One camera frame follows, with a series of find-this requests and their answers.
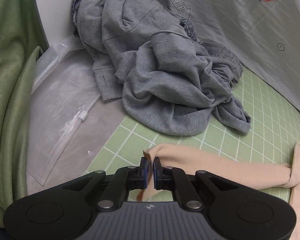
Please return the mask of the peach beige garment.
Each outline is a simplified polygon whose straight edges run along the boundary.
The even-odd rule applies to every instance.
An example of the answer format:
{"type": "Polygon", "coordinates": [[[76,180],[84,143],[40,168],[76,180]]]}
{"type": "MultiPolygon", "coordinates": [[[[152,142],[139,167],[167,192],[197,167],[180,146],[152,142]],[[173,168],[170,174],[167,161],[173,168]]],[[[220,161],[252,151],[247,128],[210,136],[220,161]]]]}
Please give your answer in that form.
{"type": "Polygon", "coordinates": [[[292,239],[300,239],[300,143],[294,147],[293,162],[288,164],[260,164],[235,162],[195,148],[174,144],[159,144],[143,152],[150,162],[156,157],[162,166],[181,168],[194,175],[205,170],[244,186],[262,190],[271,187],[290,188],[289,204],[296,212],[296,227],[292,239]]]}

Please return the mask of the clear plastic zipper bag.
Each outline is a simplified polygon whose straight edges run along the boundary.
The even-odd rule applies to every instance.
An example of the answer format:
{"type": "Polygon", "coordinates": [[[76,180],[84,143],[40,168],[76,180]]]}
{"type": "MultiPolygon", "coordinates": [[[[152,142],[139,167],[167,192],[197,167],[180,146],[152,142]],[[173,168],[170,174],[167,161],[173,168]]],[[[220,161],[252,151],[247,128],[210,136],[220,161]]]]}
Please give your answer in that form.
{"type": "Polygon", "coordinates": [[[40,185],[100,98],[92,66],[75,37],[53,44],[36,62],[26,171],[40,185]]]}

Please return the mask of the grey sweatshirt pile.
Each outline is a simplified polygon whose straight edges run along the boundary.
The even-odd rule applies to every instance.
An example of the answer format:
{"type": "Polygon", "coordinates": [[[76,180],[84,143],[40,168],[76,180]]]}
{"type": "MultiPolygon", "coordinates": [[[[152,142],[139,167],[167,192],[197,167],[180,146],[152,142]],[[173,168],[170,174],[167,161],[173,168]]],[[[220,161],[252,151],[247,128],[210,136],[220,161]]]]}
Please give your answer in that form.
{"type": "Polygon", "coordinates": [[[217,42],[191,40],[179,20],[158,0],[81,0],[78,36],[102,100],[121,100],[135,120],[168,135],[199,134],[211,116],[248,134],[251,118],[232,94],[239,58],[217,42]]]}

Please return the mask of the green grid bed sheet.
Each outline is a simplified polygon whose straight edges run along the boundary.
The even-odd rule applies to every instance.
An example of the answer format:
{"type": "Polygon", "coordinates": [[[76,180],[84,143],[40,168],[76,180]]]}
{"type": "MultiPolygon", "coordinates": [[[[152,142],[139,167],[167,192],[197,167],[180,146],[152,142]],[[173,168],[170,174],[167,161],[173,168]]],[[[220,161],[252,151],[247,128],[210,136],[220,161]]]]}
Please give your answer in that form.
{"type": "Polygon", "coordinates": [[[246,136],[221,124],[214,116],[204,132],[192,137],[158,133],[127,116],[90,163],[85,173],[139,165],[144,149],[161,143],[191,146],[234,161],[291,163],[300,142],[300,113],[282,95],[247,68],[233,93],[251,116],[246,136]]]}

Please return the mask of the grey printed duvet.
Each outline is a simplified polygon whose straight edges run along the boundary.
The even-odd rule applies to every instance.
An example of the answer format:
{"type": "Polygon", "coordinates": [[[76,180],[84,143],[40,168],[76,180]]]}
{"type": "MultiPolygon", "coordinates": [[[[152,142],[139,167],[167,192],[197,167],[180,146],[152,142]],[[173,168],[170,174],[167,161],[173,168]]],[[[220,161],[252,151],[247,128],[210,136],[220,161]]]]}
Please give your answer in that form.
{"type": "Polygon", "coordinates": [[[219,42],[300,111],[300,0],[158,0],[219,42]]]}

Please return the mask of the green curtain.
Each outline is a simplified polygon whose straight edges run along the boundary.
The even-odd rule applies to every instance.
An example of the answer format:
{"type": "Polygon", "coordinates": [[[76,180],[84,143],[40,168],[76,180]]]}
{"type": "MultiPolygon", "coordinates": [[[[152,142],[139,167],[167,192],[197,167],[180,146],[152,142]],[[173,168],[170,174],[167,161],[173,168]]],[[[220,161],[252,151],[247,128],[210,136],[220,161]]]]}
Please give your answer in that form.
{"type": "Polygon", "coordinates": [[[47,44],[35,0],[0,0],[0,228],[26,196],[26,152],[34,69],[47,44]]]}

